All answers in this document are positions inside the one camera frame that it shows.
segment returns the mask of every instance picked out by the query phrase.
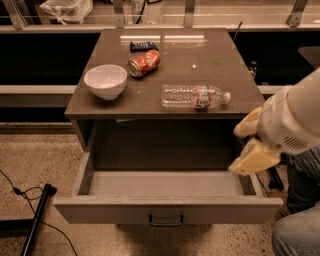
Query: black cable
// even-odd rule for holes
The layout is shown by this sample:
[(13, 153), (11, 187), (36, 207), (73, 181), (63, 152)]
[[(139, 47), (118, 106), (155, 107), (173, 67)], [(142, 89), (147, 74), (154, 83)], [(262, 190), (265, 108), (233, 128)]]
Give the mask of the black cable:
[[(0, 172), (9, 181), (14, 193), (16, 195), (22, 196), (24, 199), (26, 199), (28, 204), (29, 204), (29, 206), (30, 206), (30, 208), (31, 208), (31, 210), (32, 210), (32, 212), (33, 212), (33, 214), (36, 214), (32, 204), (31, 204), (31, 200), (39, 199), (41, 196), (38, 196), (38, 197), (35, 197), (35, 198), (29, 198), (26, 193), (31, 191), (31, 190), (33, 190), (33, 189), (40, 189), (41, 191), (43, 191), (43, 189), (41, 187), (32, 187), (32, 188), (27, 189), (26, 191), (21, 191), (20, 189), (18, 189), (15, 186), (13, 186), (13, 183), (10, 180), (10, 178), (1, 169), (0, 169)], [(42, 224), (44, 224), (44, 225), (47, 225), (48, 227), (50, 227), (52, 229), (55, 229), (55, 230), (59, 231), (68, 240), (68, 242), (69, 242), (69, 244), (70, 244), (70, 246), (71, 246), (71, 248), (73, 250), (74, 255), (76, 255), (76, 256), (78, 255), (76, 250), (75, 250), (75, 248), (74, 248), (74, 246), (73, 246), (73, 244), (72, 244), (72, 242), (71, 242), (71, 240), (69, 239), (69, 237), (61, 229), (58, 229), (58, 228), (56, 228), (56, 227), (54, 227), (54, 226), (52, 226), (52, 225), (50, 225), (50, 224), (48, 224), (48, 223), (46, 223), (46, 222), (44, 222), (42, 220), (40, 220), (40, 222)]]
[(239, 23), (239, 25), (238, 25), (238, 28), (237, 28), (237, 30), (236, 30), (236, 33), (234, 34), (233, 42), (236, 40), (236, 37), (237, 37), (237, 35), (238, 35), (238, 33), (239, 33), (239, 30), (240, 30), (241, 25), (242, 25), (242, 21), (240, 21), (240, 23)]
[(267, 197), (270, 197), (270, 196), (269, 196), (269, 193), (268, 193), (268, 191), (267, 191), (267, 189), (266, 189), (266, 187), (265, 187), (264, 184), (262, 183), (262, 181), (261, 181), (261, 179), (260, 179), (260, 177), (259, 177), (259, 175), (258, 175), (257, 173), (256, 173), (256, 176), (257, 176), (257, 179), (258, 179), (261, 187), (263, 188), (264, 192), (266, 193)]
[(147, 3), (147, 0), (144, 0), (143, 1), (143, 5), (142, 5), (142, 9), (141, 9), (141, 13), (139, 14), (139, 18), (137, 19), (136, 24), (138, 24), (140, 22), (140, 20), (141, 20), (141, 17), (142, 17), (143, 11), (144, 11), (144, 7), (146, 6), (146, 3)]

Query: bottle cap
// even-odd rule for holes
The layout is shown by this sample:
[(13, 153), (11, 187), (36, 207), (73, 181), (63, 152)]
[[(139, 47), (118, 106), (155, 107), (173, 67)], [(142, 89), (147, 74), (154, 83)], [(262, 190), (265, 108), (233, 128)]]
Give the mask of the bottle cap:
[(231, 94), (230, 92), (225, 92), (223, 95), (223, 102), (222, 104), (226, 104), (231, 100)]

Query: terrazzo floor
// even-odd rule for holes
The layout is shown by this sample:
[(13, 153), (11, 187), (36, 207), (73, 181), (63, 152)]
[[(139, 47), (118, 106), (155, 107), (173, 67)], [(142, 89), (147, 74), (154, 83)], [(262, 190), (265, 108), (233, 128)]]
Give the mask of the terrazzo floor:
[[(70, 196), (82, 149), (69, 123), (0, 123), (0, 169), (20, 190), (50, 183), (55, 196)], [(269, 177), (260, 177), (267, 186)], [(285, 197), (270, 191), (269, 196)], [(30, 194), (36, 197), (36, 191)], [(273, 218), (262, 225), (182, 225), (154, 228), (148, 225), (68, 224), (50, 198), (43, 221), (61, 229), (79, 256), (272, 256)], [(32, 218), (27, 201), (13, 193), (0, 176), (0, 219)], [(0, 237), (0, 255), (20, 255), (25, 237)], [(32, 255), (75, 255), (67, 239), (55, 229), (40, 225)]]

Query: white robotic arm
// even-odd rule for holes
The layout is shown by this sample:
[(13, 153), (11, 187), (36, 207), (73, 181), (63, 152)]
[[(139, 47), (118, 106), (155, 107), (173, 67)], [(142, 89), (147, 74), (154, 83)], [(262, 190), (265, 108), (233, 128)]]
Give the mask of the white robotic arm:
[(294, 86), (285, 86), (234, 129), (252, 136), (229, 167), (241, 175), (265, 170), (280, 161), (281, 152), (299, 154), (320, 145), (320, 68)]

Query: water bottle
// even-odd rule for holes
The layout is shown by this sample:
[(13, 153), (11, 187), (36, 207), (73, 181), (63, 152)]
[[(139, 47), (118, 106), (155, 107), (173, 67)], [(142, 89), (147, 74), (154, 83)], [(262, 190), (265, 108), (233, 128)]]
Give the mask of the water bottle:
[(171, 85), (162, 86), (162, 105), (169, 108), (216, 108), (227, 104), (231, 95), (211, 85)]

